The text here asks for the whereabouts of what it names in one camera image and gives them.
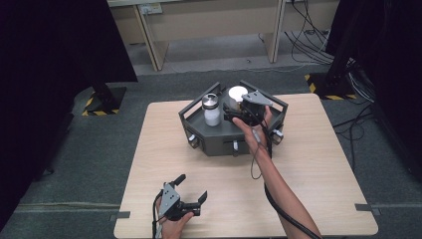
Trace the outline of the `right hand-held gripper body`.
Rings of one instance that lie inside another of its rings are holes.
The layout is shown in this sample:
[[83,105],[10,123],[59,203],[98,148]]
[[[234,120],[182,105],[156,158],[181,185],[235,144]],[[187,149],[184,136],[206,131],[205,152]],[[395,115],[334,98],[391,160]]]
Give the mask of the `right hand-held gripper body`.
[[272,102],[259,91],[254,91],[242,96],[237,111],[228,110],[228,121],[237,118],[246,125],[255,126],[260,124],[265,117],[266,107],[271,107]]

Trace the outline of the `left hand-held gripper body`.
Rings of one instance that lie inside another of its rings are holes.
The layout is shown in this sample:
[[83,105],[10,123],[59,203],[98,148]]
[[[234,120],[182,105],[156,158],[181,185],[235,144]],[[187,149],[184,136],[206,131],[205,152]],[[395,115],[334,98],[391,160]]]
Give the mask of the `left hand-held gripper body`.
[[176,191],[177,186],[177,182],[166,182],[163,184],[161,203],[158,209],[159,219],[166,218],[170,221],[178,221],[190,212],[194,216],[201,214],[202,202],[200,200],[193,203],[183,202],[180,194]]

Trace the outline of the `grey tape strip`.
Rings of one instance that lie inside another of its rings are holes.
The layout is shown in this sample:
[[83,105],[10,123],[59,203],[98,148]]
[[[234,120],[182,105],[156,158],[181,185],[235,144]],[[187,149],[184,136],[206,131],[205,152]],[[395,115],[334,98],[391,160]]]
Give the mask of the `grey tape strip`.
[[116,221],[117,219],[126,219],[130,217],[130,211],[120,211],[109,217],[108,221]]
[[357,211],[371,212],[374,216],[379,216],[381,214],[381,211],[378,208],[373,207],[370,204],[355,203],[354,206]]

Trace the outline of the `black stand with striped base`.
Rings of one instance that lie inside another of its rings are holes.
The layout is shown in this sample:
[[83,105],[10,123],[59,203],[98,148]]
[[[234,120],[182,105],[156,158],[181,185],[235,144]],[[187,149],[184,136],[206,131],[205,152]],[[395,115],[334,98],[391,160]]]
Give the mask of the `black stand with striped base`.
[[348,60],[349,54],[338,50],[326,73],[305,75],[310,91],[322,100],[354,99],[354,89],[346,76]]
[[116,115],[126,92],[126,87],[109,88],[106,83],[93,81],[93,93],[83,111],[84,116]]

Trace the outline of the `black curtain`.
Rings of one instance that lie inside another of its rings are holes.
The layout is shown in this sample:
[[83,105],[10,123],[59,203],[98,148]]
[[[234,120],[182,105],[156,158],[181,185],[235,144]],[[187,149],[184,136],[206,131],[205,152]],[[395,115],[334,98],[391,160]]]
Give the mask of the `black curtain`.
[[327,50],[330,80],[350,59],[362,68],[376,114],[422,183],[422,0],[339,0]]
[[75,96],[135,79],[107,0],[0,0],[0,231],[46,168]]

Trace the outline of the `person's left hand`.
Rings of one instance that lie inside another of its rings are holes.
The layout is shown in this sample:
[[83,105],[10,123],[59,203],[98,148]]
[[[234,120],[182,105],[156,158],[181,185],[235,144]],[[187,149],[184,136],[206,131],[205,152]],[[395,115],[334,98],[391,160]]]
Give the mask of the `person's left hand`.
[[171,221],[163,217],[159,220],[161,226],[161,239],[180,239],[186,224],[194,217],[193,212],[185,214],[177,221]]

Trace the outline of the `white wall socket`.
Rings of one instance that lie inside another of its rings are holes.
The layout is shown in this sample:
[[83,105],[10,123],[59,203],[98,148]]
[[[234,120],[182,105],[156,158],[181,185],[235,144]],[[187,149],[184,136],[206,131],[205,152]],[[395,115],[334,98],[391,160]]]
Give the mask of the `white wall socket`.
[[139,4],[138,9],[143,15],[153,15],[153,14],[163,13],[160,3]]

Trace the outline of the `white bottle with silver cap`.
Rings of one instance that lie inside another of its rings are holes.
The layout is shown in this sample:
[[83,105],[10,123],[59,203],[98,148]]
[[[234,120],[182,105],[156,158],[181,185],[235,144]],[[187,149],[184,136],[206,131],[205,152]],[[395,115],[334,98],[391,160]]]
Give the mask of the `white bottle with silver cap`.
[[207,94],[202,98],[205,123],[216,126],[220,123],[219,100],[215,94]]

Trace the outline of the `white jar with white lid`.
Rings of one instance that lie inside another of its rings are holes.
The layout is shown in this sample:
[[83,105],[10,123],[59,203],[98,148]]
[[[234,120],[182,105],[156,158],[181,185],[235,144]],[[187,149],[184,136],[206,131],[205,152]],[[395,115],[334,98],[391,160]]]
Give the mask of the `white jar with white lid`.
[[229,89],[229,106],[233,110],[240,108],[240,103],[243,101],[243,96],[248,94],[248,90],[242,86],[235,86]]

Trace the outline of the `person's right hand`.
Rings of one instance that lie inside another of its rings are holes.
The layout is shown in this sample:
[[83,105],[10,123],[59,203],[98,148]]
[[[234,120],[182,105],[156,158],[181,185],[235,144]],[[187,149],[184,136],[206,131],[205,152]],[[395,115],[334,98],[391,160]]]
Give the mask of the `person's right hand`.
[[265,117],[262,125],[249,126],[238,118],[233,118],[233,123],[244,134],[245,142],[249,146],[250,153],[256,159],[269,158],[267,151],[267,131],[263,126],[272,120],[272,113],[269,106],[265,106]]

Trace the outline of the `dark grey corner rack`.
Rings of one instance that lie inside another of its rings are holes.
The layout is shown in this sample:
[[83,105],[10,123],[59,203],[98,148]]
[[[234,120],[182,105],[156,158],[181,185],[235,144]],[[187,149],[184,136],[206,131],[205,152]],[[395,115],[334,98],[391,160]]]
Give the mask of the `dark grey corner rack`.
[[[241,81],[237,86],[245,87],[248,93],[259,91],[272,102],[270,110],[273,117],[263,129],[267,131],[268,147],[272,147],[273,143],[279,144],[284,138],[282,130],[288,104],[245,81]],[[208,156],[237,156],[249,152],[243,132],[224,117],[223,104],[229,106],[229,89],[216,83],[178,113],[188,143],[193,148],[199,147]],[[215,94],[219,100],[220,123],[216,126],[205,123],[202,98],[207,94]]]

